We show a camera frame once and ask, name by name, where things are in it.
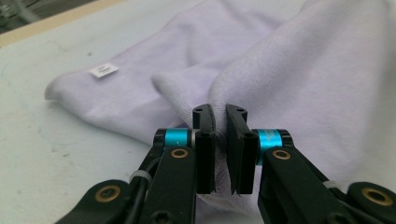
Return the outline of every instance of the white table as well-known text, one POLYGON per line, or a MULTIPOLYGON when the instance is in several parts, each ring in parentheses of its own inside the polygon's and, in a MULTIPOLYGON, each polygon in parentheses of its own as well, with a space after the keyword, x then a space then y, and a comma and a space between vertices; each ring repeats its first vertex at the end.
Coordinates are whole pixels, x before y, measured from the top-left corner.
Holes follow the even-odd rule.
MULTIPOLYGON (((124 1, 0 49, 0 223, 53 223, 93 185, 128 180, 149 146, 87 124, 44 100, 44 90, 60 74, 108 60, 201 1, 124 1)), ((264 6, 286 19, 302 2, 264 1, 264 6)), ((374 154, 356 180, 396 190, 393 161, 395 153, 374 154), (379 166, 378 158, 386 166, 379 166)), ((262 221, 219 214, 205 223, 262 221)))

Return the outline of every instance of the cloth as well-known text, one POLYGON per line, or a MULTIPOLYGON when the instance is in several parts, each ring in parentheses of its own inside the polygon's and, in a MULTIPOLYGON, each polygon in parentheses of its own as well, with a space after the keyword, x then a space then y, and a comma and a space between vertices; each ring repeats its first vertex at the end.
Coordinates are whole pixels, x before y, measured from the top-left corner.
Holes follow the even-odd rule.
POLYGON ((191 126, 192 109, 212 104, 218 191, 199 195, 197 216, 258 215, 261 167, 252 195, 231 195, 225 105, 244 107, 251 129, 290 131, 297 148, 342 184, 370 149, 375 116, 396 112, 388 97, 396 95, 394 31, 379 0, 308 1, 288 21, 242 1, 209 0, 109 59, 115 74, 96 78, 88 68, 57 77, 46 98, 148 144, 158 128, 191 126))

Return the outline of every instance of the care label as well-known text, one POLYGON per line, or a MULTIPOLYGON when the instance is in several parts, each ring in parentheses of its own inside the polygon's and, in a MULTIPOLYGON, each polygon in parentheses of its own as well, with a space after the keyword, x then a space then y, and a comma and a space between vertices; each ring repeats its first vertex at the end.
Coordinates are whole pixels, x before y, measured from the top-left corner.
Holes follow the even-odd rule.
POLYGON ((119 70, 119 68, 111 63, 105 63, 90 70, 95 77, 104 77, 119 70))

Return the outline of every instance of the blue ring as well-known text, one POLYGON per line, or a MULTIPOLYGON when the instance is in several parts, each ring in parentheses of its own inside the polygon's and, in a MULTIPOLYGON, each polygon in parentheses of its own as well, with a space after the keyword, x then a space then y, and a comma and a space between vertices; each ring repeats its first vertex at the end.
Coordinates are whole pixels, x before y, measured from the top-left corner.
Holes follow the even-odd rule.
POLYGON ((282 136, 277 129, 258 129, 257 133, 260 139, 260 159, 257 164, 262 165, 264 152, 271 147, 282 147, 283 142, 282 136))
POLYGON ((187 147, 188 136, 189 129, 166 129, 164 145, 166 147, 187 147))

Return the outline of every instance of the gold washer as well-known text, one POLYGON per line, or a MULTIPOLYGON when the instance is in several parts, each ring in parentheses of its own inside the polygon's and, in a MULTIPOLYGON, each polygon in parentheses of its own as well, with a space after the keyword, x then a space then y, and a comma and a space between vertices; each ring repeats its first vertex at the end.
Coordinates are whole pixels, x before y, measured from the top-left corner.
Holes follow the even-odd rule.
POLYGON ((363 196, 370 200, 373 203, 377 203, 383 206, 391 206, 393 205, 393 200, 388 196, 388 194, 382 192, 381 190, 378 189, 372 189, 372 188, 364 188, 361 190, 361 193, 363 194, 363 196), (373 196, 370 195, 370 193, 376 193, 381 195, 382 197, 384 197, 384 200, 378 200, 376 198, 374 198, 373 196))
POLYGON ((96 201, 99 202, 99 203, 109 203, 109 202, 115 200, 117 197, 119 197, 120 192, 121 192, 121 189, 120 189, 119 186, 116 186, 116 185, 105 186, 105 187, 102 187, 101 189, 99 189, 99 190, 96 192, 96 194, 95 194, 95 199, 96 199, 96 201), (111 195, 110 197, 103 197, 103 196, 102 196, 102 193, 103 193, 105 190, 108 190, 108 189, 113 189, 113 190, 114 190, 114 194, 111 195))
POLYGON ((286 161, 286 160, 291 158, 291 155, 289 154, 289 152, 284 151, 284 150, 280 150, 280 149, 273 151, 273 156, 275 156, 278 159, 283 160, 283 161, 286 161), (279 155, 277 155, 278 152, 285 153, 286 155, 285 156, 279 156, 279 155))
POLYGON ((189 155, 189 151, 187 151, 186 149, 183 149, 183 148, 178 148, 178 149, 172 150, 172 152, 171 152, 171 156, 176 159, 185 158, 185 157, 187 157, 187 155, 189 155))

